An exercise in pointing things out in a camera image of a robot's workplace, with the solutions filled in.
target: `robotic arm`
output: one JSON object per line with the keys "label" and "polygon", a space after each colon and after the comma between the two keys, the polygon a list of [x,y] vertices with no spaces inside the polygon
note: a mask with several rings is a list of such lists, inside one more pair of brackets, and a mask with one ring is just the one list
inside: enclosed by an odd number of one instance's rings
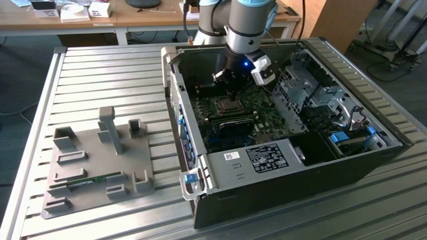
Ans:
{"label": "robotic arm", "polygon": [[214,82],[234,98],[252,76],[256,85],[275,79],[272,62],[260,50],[266,30],[278,12],[272,0],[200,0],[199,31],[194,43],[222,44],[226,37],[223,69]]}

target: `power supply label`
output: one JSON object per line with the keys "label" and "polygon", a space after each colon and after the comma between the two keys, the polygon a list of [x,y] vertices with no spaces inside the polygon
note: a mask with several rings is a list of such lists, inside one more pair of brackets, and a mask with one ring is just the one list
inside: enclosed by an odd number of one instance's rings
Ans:
{"label": "power supply label", "polygon": [[286,157],[275,143],[250,148],[246,153],[259,174],[288,166]]}

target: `green circuit board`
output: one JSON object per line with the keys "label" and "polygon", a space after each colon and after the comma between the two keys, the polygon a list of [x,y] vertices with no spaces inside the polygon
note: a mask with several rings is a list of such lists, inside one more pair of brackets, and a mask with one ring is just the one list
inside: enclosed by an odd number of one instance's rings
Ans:
{"label": "green circuit board", "polygon": [[223,146],[246,147],[290,135],[286,120],[275,110],[270,93],[255,85],[238,95],[235,101],[227,96],[199,97],[191,100],[191,105],[208,152],[224,149],[218,143],[212,144],[215,139],[212,136],[223,123],[239,121],[254,123],[250,135],[222,139]]}

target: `metal bracket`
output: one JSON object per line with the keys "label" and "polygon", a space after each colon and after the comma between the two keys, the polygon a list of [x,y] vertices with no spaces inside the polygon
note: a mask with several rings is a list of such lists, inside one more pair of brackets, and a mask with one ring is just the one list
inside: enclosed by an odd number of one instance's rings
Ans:
{"label": "metal bracket", "polygon": [[168,63],[171,60],[178,56],[178,50],[175,46],[166,46],[160,50],[160,55],[162,55],[162,77],[163,77],[163,87],[168,87]]}

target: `blue release latch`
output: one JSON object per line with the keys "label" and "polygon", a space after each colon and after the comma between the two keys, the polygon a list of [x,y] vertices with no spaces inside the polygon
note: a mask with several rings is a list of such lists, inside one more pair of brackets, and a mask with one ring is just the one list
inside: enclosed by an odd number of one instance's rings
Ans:
{"label": "blue release latch", "polygon": [[372,127],[372,126],[368,126],[367,127],[367,131],[368,131],[368,133],[372,135],[374,133],[376,133],[376,130],[375,130],[375,128]]}
{"label": "blue release latch", "polygon": [[331,139],[332,139],[334,143],[338,143],[338,142],[348,140],[350,137],[347,136],[347,134],[343,131],[339,131],[339,132],[332,133]]}
{"label": "blue release latch", "polygon": [[184,183],[191,184],[199,181],[199,177],[196,173],[190,173],[184,176]]}

